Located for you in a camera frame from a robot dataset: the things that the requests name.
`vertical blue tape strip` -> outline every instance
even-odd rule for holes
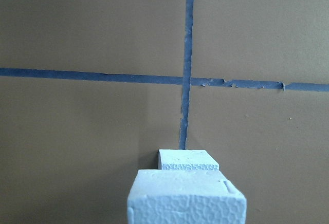
[[[180,123],[179,149],[186,149],[190,88],[191,88],[191,68],[192,68],[192,28],[193,28],[193,2],[186,0],[186,17],[185,17],[185,50],[184,50],[184,71],[182,81],[182,99],[181,112],[182,120]]]

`foam block front face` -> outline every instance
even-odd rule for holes
[[[128,197],[128,220],[129,224],[244,224],[246,204],[220,171],[139,170]]]
[[[162,170],[219,170],[219,164],[203,150],[159,150]]]

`styrofoam block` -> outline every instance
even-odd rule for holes
[[[139,170],[129,224],[245,223],[246,198],[220,171]]]
[[[159,150],[162,170],[219,170],[219,164],[204,150]]]

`small white block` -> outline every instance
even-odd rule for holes
[[[219,164],[204,150],[159,150],[162,170],[219,170]]]
[[[139,170],[127,214],[129,224],[244,224],[246,204],[220,171]]]

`large white block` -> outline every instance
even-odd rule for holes
[[[245,223],[246,198],[220,171],[139,170],[129,224]]]
[[[204,150],[159,150],[162,170],[219,170],[219,164]]]

